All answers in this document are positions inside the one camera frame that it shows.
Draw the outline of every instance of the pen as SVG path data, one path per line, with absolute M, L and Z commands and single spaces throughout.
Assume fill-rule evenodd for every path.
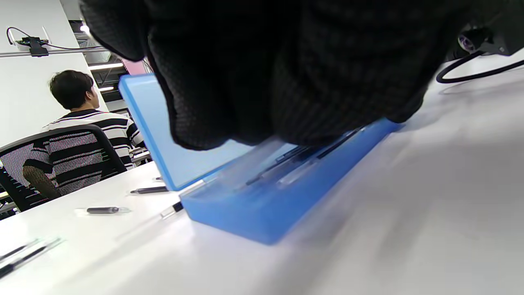
M 154 187 L 145 187 L 145 188 L 137 188 L 134 191 L 131 191 L 132 194 L 152 194 L 152 193 L 164 193 L 168 192 L 166 186 L 154 186 Z
M 305 175 L 311 168 L 315 167 L 318 162 L 329 155 L 331 152 L 336 150 L 339 146 L 341 146 L 344 142 L 348 141 L 350 138 L 352 138 L 355 134 L 357 134 L 361 129 L 353 130 L 350 134 L 346 135 L 342 139 L 340 139 L 338 142 L 330 146 L 328 149 L 320 153 L 318 156 L 316 156 L 314 159 L 308 160 L 304 164 L 300 165 L 295 170 L 288 173 L 286 176 L 282 177 L 277 184 L 279 185 L 289 185 L 293 182 L 295 182 L 297 179 L 301 178 L 303 175 Z
M 262 178 L 267 177 L 270 174 L 273 174 L 273 173 L 275 173 L 277 171 L 282 171 L 284 169 L 283 167 L 288 167 L 291 164 L 295 164 L 297 162 L 304 161 L 305 159 L 311 157 L 316 152 L 321 150 L 322 147 L 313 147 L 313 148 L 312 147 L 301 147 L 301 148 L 295 148 L 295 149 L 296 149 L 296 151 L 294 153 L 289 154 L 287 158 L 280 159 L 280 160 L 279 160 L 279 158 L 281 158 L 282 156 L 277 158 L 275 164 L 267 167 L 262 172 L 258 173 L 257 176 L 255 176 L 252 179 L 248 180 L 246 182 L 246 185 L 252 185 L 253 183 L 259 181 Z
M 184 209 L 184 206 L 182 205 L 182 202 L 176 202 L 175 204 L 171 205 L 166 210 L 160 212 L 160 216 L 162 219 L 166 219 L 172 215 L 174 215 L 177 212 L 180 212 Z
M 118 207 L 90 207 L 86 210 L 89 214 L 115 214 L 120 211 Z
M 26 256 L 24 256 L 24 257 L 22 257 L 22 258 L 20 258 L 20 259 L 18 259 L 16 261 L 14 261 L 14 262 L 9 263 L 9 264 L 5 265 L 4 267 L 1 267 L 0 268 L 0 279 L 5 277 L 6 275 L 10 274 L 14 270 L 20 268 L 21 266 L 23 266 L 31 258 L 34 258 L 37 255 L 41 255 L 41 254 L 47 252 L 48 250 L 54 248 L 60 242 L 61 242 L 60 238 L 57 238 L 54 241 L 48 243 L 47 245 L 42 246 L 42 247 L 36 249 L 35 251 L 31 252 L 30 254 L 28 254 L 28 255 L 26 255 Z
M 8 253 L 6 253 L 6 254 L 0 256 L 0 261 L 3 261 L 3 260 L 5 260 L 6 258 L 8 258 L 8 257 L 10 257 L 10 256 L 12 256 L 12 255 L 14 255 L 14 254 L 16 254 L 16 253 L 18 253 L 18 252 L 20 252 L 20 251 L 22 251 L 22 250 L 24 250 L 24 249 L 26 249 L 26 248 L 29 248 L 29 247 L 35 245 L 36 243 L 38 243 L 38 241 L 39 241 L 38 239 L 35 239 L 35 240 L 33 240 L 32 242 L 30 242 L 30 243 L 27 243 L 27 244 L 25 244 L 25 245 L 23 245 L 23 246 L 20 246 L 20 247 L 14 249 L 13 251 L 8 252 Z

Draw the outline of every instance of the metal rail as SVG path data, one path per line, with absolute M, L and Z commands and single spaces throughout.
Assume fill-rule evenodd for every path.
M 84 52 L 104 52 L 104 51 L 109 51 L 109 50 L 105 48 L 55 49 L 55 50 L 49 50 L 49 55 L 66 54 L 66 53 L 84 53 Z M 31 53 L 29 51 L 0 52 L 0 57 L 18 57 L 18 56 L 31 56 Z

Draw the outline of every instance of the ceiling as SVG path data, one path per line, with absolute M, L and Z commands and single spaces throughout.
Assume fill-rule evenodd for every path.
M 69 20 L 69 24 L 73 29 L 80 47 L 99 46 L 100 44 L 93 40 L 91 36 L 80 30 L 80 26 L 82 26 L 83 23 L 78 0 L 60 0 L 60 3 L 62 4 L 65 15 Z M 84 56 L 89 66 L 115 64 L 120 62 L 120 59 L 109 51 L 89 52 L 84 54 Z M 105 102 L 122 99 L 122 96 L 118 91 L 118 81 L 120 76 L 127 74 L 125 67 L 92 70 L 91 73 L 93 74 L 93 78 L 95 79 L 98 88 L 112 86 L 115 89 L 102 92 L 102 97 Z

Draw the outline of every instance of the black chair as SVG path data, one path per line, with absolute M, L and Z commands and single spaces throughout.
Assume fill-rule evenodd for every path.
M 52 169 L 44 171 L 46 181 L 51 181 L 52 189 L 59 196 L 126 171 L 109 139 L 102 129 L 95 125 L 60 128 L 29 136 L 0 148 L 0 185 L 20 211 L 41 205 L 49 201 L 48 197 L 50 197 L 45 195 L 49 192 L 38 191 L 31 185 L 35 182 L 30 183 L 26 179 L 34 178 L 31 173 L 28 177 L 28 170 L 24 170 L 24 166 L 32 168 L 32 155 L 35 153 L 36 146 L 44 146 L 49 154 Z M 72 180 L 71 169 L 79 177 Z

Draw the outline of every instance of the pink panel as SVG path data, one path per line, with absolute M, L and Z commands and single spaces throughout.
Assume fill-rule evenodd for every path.
M 141 61 L 132 62 L 129 60 L 122 59 L 122 63 L 124 64 L 130 75 L 140 75 L 147 73 L 146 69 L 144 68 L 144 64 Z

